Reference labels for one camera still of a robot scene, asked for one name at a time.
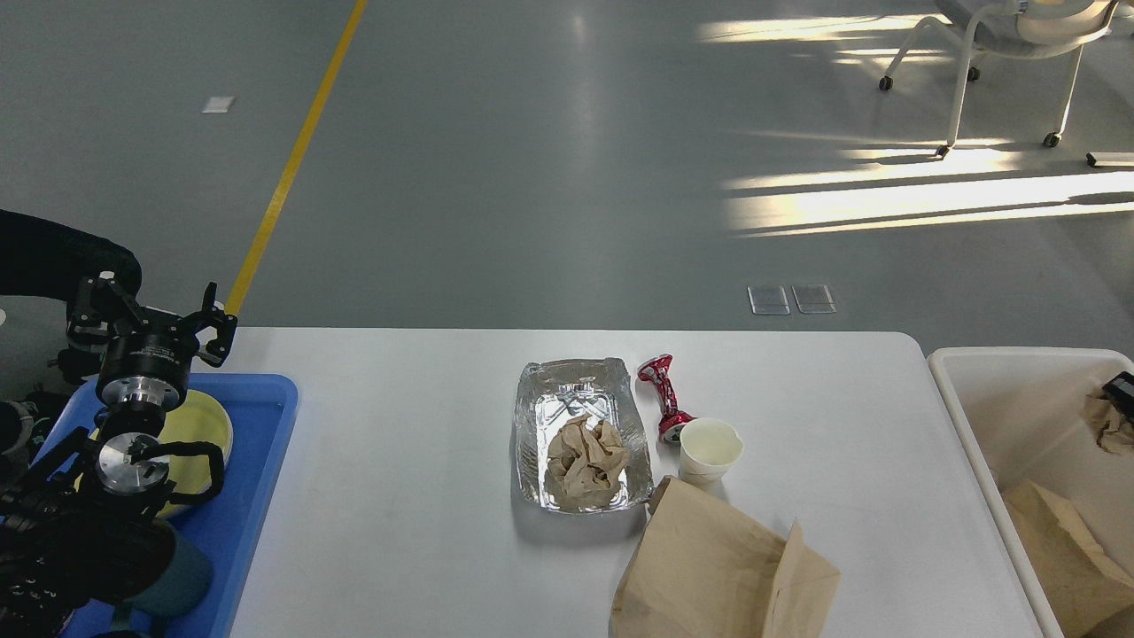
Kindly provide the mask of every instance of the brown paper bag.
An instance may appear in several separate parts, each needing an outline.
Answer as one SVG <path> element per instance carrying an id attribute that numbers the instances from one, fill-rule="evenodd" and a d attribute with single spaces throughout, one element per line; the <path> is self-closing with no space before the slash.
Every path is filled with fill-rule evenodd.
<path id="1" fill-rule="evenodd" d="M 1070 501 L 1025 480 L 1004 504 L 1067 638 L 1134 605 L 1134 579 L 1103 553 Z"/>
<path id="2" fill-rule="evenodd" d="M 674 477 L 618 585 L 616 638 L 815 638 L 839 571 L 731 505 Z"/>

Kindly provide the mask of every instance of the paper cup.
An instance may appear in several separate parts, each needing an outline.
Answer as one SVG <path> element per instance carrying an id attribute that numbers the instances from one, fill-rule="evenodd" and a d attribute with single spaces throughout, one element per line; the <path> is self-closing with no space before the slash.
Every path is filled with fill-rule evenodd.
<path id="1" fill-rule="evenodd" d="M 744 452 L 736 429 L 717 419 L 693 419 L 682 429 L 682 480 L 705 485 L 720 480 Z"/>

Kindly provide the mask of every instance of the aluminum foil tray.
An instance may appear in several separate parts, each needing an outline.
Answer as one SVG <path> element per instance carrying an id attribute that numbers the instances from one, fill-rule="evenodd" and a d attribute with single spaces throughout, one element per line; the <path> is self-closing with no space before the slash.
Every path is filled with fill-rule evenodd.
<path id="1" fill-rule="evenodd" d="M 548 475 L 551 440 L 568 420 L 584 414 L 590 416 L 589 428 L 602 419 L 610 422 L 629 453 L 613 496 L 570 499 Z M 513 426 L 519 490 L 544 510 L 567 514 L 615 512 L 644 503 L 653 493 L 649 440 L 631 394 L 631 376 L 621 359 L 528 364 L 519 375 Z"/>

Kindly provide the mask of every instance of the black object in bin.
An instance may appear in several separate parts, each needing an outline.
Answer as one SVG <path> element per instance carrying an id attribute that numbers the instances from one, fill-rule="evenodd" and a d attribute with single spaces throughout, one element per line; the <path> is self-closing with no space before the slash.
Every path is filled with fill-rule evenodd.
<path id="1" fill-rule="evenodd" d="M 1119 373 L 1102 386 L 1102 395 L 1127 419 L 1134 422 L 1134 375 Z"/>

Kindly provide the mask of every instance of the crushed soda can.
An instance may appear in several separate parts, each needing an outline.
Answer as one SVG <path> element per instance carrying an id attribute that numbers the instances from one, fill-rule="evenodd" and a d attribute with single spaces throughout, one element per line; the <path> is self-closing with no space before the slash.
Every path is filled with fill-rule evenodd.
<path id="1" fill-rule="evenodd" d="M 677 408 L 677 394 L 674 392 L 674 384 L 669 381 L 669 366 L 672 361 L 672 355 L 654 357 L 638 368 L 638 378 L 653 384 L 661 399 L 661 423 L 658 424 L 661 440 L 666 443 L 677 444 L 680 442 L 682 428 L 694 417 Z"/>

